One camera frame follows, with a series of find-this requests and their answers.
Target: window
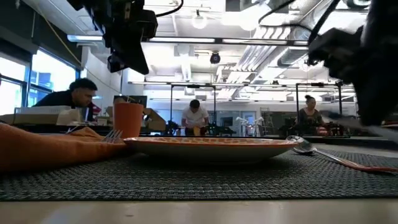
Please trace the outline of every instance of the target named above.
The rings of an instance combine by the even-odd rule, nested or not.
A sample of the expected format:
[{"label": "window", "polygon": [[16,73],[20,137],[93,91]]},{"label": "window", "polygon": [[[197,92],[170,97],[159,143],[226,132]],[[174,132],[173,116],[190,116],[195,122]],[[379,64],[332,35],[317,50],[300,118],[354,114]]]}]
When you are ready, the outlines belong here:
[{"label": "window", "polygon": [[29,89],[29,96],[27,99],[27,106],[31,107],[34,106],[36,103],[38,103],[42,98],[47,96],[49,92],[43,91],[43,90],[36,90],[35,88],[30,88]]},{"label": "window", "polygon": [[32,72],[30,74],[31,84],[53,91],[64,91],[69,88],[69,84],[75,79],[76,71],[73,67],[41,50],[33,55]]},{"label": "window", "polygon": [[20,81],[26,81],[27,67],[20,63],[9,60],[5,55],[0,55],[0,73],[5,77],[13,78]]},{"label": "window", "polygon": [[21,107],[22,86],[1,78],[0,85],[0,115],[13,114],[14,108]]},{"label": "window", "polygon": [[[156,110],[156,113],[158,113],[159,116],[161,116],[166,121],[166,123],[170,120],[170,110]],[[172,121],[181,125],[181,120],[182,110],[173,110]]]}]

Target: person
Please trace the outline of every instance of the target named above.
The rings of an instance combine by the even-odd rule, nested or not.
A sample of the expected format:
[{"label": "person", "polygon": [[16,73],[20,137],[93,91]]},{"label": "person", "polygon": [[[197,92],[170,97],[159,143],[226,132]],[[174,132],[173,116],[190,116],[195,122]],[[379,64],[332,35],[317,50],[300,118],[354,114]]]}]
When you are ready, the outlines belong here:
[{"label": "person", "polygon": [[95,83],[87,78],[76,79],[69,85],[69,90],[53,92],[42,98],[34,106],[70,106],[88,109],[87,121],[93,120],[92,99],[97,91]]},{"label": "person", "polygon": [[181,124],[185,127],[186,136],[194,136],[194,128],[200,128],[200,135],[206,133],[205,126],[209,123],[207,110],[200,106],[198,100],[192,100],[189,107],[182,111]]},{"label": "person", "polygon": [[298,111],[298,118],[296,118],[295,124],[304,129],[319,125],[327,128],[325,122],[322,120],[321,114],[315,109],[317,101],[314,99],[314,97],[306,95],[305,99],[305,104],[307,104],[307,107]]}]

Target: orange plate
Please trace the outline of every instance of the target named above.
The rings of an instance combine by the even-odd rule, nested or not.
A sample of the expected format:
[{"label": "orange plate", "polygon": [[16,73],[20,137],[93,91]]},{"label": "orange plate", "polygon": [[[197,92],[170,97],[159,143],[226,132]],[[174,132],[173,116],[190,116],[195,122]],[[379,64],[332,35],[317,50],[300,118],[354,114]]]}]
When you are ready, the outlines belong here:
[{"label": "orange plate", "polygon": [[178,146],[261,146],[261,147],[294,147],[296,142],[273,139],[244,138],[178,138],[178,137],[138,137],[124,141],[148,142],[151,144]]}]

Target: woven placemat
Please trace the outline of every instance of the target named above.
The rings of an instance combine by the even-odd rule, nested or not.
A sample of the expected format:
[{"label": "woven placemat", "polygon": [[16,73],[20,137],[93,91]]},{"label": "woven placemat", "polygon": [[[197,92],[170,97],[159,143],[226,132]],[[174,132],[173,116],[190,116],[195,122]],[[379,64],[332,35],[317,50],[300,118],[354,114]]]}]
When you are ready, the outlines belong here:
[{"label": "woven placemat", "polygon": [[[327,151],[365,165],[398,159]],[[0,201],[265,200],[398,197],[398,174],[353,170],[321,155],[286,152],[246,166],[118,158],[47,172],[0,176]]]}]

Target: woman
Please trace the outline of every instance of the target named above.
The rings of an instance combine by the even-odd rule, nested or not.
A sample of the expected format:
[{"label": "woman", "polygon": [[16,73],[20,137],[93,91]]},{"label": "woman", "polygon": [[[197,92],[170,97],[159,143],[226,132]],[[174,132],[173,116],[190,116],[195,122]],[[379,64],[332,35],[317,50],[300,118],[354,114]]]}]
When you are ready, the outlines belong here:
[{"label": "woman", "polygon": [[295,121],[296,125],[299,125],[304,129],[315,126],[326,127],[325,122],[322,120],[321,114],[315,109],[317,101],[310,95],[306,95],[305,99],[307,107],[298,111],[298,118]]}]

